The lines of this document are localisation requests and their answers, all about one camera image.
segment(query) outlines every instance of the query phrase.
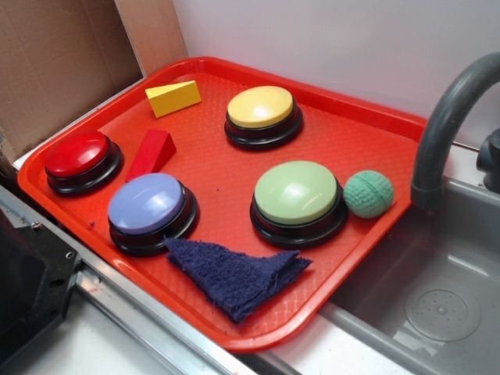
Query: wooden block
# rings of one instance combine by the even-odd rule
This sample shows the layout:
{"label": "wooden block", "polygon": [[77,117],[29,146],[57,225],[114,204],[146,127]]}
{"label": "wooden block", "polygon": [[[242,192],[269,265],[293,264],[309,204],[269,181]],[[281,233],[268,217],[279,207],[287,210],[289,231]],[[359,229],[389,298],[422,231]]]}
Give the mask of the wooden block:
{"label": "wooden block", "polygon": [[148,173],[159,172],[175,151],[175,144],[168,131],[148,130],[125,181],[128,182]]}
{"label": "wooden block", "polygon": [[146,88],[156,118],[202,101],[195,81]]}

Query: washcloth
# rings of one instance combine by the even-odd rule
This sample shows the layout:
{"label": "washcloth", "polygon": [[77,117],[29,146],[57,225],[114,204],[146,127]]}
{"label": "washcloth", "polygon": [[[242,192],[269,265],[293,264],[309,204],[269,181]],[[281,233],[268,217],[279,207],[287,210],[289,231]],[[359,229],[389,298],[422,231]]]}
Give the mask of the washcloth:
{"label": "washcloth", "polygon": [[312,262],[299,250],[266,258],[222,245],[167,238],[168,260],[183,270],[231,321],[243,322],[258,306],[294,283]]}

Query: textured ball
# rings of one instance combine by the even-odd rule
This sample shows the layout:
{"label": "textured ball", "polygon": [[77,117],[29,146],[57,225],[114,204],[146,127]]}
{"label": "textured ball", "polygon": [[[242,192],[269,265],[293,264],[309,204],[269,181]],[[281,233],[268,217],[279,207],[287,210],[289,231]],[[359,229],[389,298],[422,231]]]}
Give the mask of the textured ball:
{"label": "textured ball", "polygon": [[382,173],[364,170],[349,178],[344,187],[344,200],[356,216],[372,219],[391,208],[394,188]]}

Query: red wooden block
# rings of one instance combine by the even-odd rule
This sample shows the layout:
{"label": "red wooden block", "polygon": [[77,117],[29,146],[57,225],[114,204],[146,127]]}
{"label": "red wooden block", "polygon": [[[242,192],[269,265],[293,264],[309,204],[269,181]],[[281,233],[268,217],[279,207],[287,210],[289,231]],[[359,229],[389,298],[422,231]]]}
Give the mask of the red wooden block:
{"label": "red wooden block", "polygon": [[175,151],[175,144],[168,131],[148,130],[125,181],[128,182],[148,173],[159,172]]}

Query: plastic tray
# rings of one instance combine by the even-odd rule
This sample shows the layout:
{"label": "plastic tray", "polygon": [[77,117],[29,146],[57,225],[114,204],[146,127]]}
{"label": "plastic tray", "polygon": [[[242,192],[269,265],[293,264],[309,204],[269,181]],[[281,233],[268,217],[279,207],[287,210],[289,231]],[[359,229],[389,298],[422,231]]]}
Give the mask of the plastic tray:
{"label": "plastic tray", "polygon": [[[202,102],[156,119],[145,89],[195,80]],[[304,113],[304,130],[291,143],[265,152],[231,146],[223,131],[229,101],[254,86],[288,89]],[[105,261],[161,303],[232,352],[255,352],[284,340],[315,313],[410,205],[409,186],[424,119],[349,98],[293,80],[214,58],[168,66],[113,99],[39,148],[23,165],[19,184],[67,229]],[[342,186],[360,170],[378,170],[395,186],[395,203],[381,218],[351,215],[342,232],[325,245],[302,252],[314,263],[299,280],[235,326],[164,255],[123,255],[109,236],[107,207],[147,129],[168,130],[177,152],[162,168],[188,186],[201,208],[190,239],[222,244],[236,252],[271,256],[279,251],[252,228],[249,207],[257,180],[270,167],[310,160],[328,167]],[[123,151],[120,175],[102,190],[61,198],[48,187],[44,160],[61,138],[100,130]]]}

